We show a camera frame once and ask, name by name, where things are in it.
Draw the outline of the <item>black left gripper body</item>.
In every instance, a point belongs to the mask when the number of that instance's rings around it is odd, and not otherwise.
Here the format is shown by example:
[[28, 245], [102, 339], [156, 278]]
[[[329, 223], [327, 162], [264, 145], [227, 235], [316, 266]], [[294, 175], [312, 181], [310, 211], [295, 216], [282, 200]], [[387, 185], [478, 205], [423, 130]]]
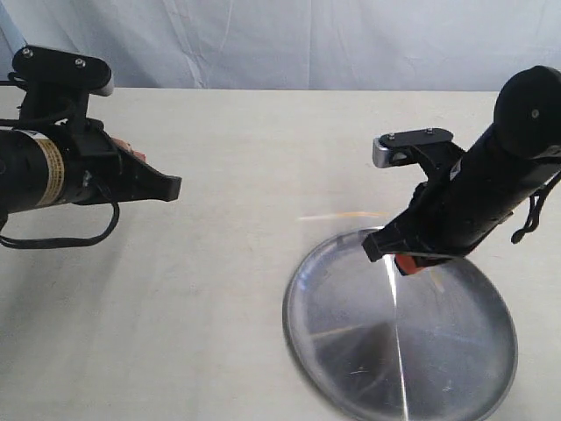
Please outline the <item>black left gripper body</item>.
[[144, 200], [172, 202], [179, 198], [181, 178], [165, 175], [118, 145], [99, 120], [68, 130], [64, 147], [64, 197], [79, 205]]

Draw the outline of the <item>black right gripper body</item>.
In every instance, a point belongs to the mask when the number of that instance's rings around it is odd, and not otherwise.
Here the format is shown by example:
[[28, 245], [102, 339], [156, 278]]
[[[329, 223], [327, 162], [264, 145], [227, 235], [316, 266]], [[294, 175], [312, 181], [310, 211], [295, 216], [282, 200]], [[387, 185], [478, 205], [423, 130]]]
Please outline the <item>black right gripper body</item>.
[[411, 257], [414, 263], [444, 263], [471, 253], [478, 246], [477, 239], [463, 246], [453, 246], [446, 245], [434, 233], [433, 226], [437, 222], [426, 213], [426, 203], [443, 190], [444, 184], [436, 178], [419, 183], [407, 209], [363, 240], [362, 247], [370, 262], [393, 254]]

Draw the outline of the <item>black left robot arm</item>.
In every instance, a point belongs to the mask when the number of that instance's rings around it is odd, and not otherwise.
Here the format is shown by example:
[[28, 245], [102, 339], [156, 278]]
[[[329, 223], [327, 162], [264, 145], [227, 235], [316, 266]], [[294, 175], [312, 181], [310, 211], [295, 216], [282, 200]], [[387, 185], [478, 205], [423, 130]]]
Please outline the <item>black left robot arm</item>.
[[103, 123], [1, 131], [1, 213], [62, 204], [90, 206], [178, 199], [181, 178], [118, 145]]

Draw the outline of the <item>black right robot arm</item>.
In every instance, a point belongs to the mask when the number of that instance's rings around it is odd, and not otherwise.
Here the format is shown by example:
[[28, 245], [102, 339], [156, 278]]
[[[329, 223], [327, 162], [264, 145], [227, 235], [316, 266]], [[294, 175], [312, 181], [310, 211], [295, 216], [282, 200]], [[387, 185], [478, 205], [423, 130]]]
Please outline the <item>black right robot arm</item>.
[[377, 168], [419, 165], [406, 209], [362, 247], [369, 261], [393, 255], [403, 275], [470, 254], [524, 200], [529, 213], [511, 241], [539, 225], [544, 202], [560, 182], [560, 73], [534, 66], [512, 76], [492, 123], [467, 150], [450, 131], [390, 132], [373, 142]]

